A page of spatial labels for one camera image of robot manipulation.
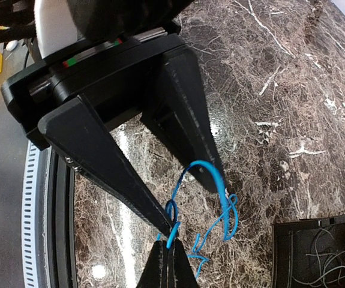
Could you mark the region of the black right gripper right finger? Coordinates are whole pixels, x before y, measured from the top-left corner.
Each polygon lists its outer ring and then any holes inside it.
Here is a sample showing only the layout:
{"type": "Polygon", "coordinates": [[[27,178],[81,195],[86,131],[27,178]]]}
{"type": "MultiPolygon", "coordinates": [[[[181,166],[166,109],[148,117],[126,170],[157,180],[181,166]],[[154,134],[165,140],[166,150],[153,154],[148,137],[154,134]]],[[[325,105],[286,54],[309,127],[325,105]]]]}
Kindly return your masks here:
{"type": "Polygon", "coordinates": [[[198,288],[184,246],[180,240],[175,240],[168,249],[167,286],[169,288],[198,288]]]}

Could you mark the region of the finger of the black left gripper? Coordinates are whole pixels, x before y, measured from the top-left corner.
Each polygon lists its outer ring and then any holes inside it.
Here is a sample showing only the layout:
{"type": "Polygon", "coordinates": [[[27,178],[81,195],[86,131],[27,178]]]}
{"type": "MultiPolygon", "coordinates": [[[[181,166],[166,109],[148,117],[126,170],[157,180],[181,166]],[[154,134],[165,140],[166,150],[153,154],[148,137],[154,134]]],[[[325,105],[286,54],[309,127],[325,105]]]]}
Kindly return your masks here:
{"type": "Polygon", "coordinates": [[[174,49],[162,54],[146,90],[141,121],[184,167],[205,160],[224,175],[192,50],[174,49]]]}

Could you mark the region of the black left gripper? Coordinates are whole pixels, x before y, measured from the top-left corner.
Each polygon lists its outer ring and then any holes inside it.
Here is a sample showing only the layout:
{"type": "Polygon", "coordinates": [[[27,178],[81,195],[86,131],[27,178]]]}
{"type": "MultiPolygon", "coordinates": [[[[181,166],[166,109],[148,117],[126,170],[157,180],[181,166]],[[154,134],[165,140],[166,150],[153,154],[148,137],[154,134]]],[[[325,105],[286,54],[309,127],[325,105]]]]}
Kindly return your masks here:
{"type": "Polygon", "coordinates": [[[171,218],[108,129],[142,112],[162,54],[183,45],[180,32],[181,26],[171,21],[113,43],[83,40],[24,68],[1,86],[8,111],[31,143],[40,150],[51,144],[70,159],[72,168],[164,236],[172,231],[171,218]]]}

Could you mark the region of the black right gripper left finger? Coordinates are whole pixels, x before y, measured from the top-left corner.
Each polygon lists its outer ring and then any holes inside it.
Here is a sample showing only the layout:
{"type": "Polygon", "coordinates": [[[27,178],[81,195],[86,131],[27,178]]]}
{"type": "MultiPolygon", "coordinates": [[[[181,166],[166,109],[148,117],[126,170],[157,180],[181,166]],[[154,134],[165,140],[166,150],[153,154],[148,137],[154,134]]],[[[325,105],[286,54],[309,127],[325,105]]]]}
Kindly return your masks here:
{"type": "Polygon", "coordinates": [[[137,288],[167,287],[167,255],[166,241],[155,241],[137,288]]]}

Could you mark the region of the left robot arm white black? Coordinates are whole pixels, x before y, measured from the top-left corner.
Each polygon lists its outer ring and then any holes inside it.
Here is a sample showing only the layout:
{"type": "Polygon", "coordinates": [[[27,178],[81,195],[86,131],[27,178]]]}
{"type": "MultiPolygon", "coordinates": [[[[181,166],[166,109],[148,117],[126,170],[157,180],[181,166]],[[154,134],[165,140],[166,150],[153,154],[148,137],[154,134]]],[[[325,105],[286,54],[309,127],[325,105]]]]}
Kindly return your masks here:
{"type": "Polygon", "coordinates": [[[223,167],[196,54],[175,17],[188,1],[26,1],[0,10],[0,43],[34,40],[34,64],[1,87],[38,148],[53,148],[163,235],[174,222],[111,131],[135,116],[208,191],[223,167]]]}

